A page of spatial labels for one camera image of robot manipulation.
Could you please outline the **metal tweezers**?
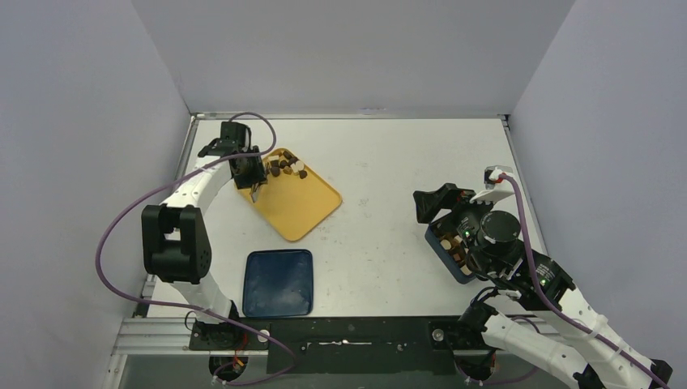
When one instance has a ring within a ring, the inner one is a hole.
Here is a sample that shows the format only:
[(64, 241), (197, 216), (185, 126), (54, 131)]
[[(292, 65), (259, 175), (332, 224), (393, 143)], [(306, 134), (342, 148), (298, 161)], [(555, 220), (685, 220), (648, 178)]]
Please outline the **metal tweezers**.
[(250, 199), (252, 203), (256, 203), (259, 200), (262, 188), (266, 185), (266, 182), (255, 183), (250, 188)]

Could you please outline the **blue chocolate box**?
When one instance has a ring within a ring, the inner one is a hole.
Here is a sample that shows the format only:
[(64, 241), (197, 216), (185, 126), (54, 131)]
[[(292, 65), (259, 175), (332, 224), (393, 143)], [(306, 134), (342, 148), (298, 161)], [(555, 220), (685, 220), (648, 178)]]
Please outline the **blue chocolate box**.
[[(463, 239), (452, 227), (449, 214), (439, 217), (428, 225), (425, 230), (425, 240), (458, 283), (468, 284), (476, 278), (476, 274), (467, 266), (466, 251), (461, 246)], [(441, 240), (450, 241), (451, 249), (444, 250), (440, 245)]]

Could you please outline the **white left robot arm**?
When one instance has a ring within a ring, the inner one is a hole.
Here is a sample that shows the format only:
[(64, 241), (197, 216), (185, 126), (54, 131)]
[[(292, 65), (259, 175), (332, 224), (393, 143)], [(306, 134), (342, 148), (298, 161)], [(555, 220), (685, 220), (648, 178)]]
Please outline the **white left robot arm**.
[(267, 184), (266, 166), (251, 129), (228, 121), (220, 134), (202, 147), (189, 177), (158, 205), (141, 214), (145, 270), (171, 284), (198, 319), (211, 326), (211, 338), (222, 348), (236, 346), (242, 326), (237, 307), (210, 273), (213, 258), (204, 215), (227, 184), (257, 199)]

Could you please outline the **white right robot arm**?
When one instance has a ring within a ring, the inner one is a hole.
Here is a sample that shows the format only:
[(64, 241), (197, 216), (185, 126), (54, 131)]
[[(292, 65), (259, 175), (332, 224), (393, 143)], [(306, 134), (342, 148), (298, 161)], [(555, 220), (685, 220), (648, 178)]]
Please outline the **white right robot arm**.
[(508, 352), (568, 388), (668, 387), (672, 367), (627, 344), (573, 278), (534, 250), (525, 211), (496, 209), (508, 197), (523, 204), (507, 176), (488, 179), (479, 192), (446, 183), (413, 194), (416, 220), (448, 268), (488, 282), (444, 342)]

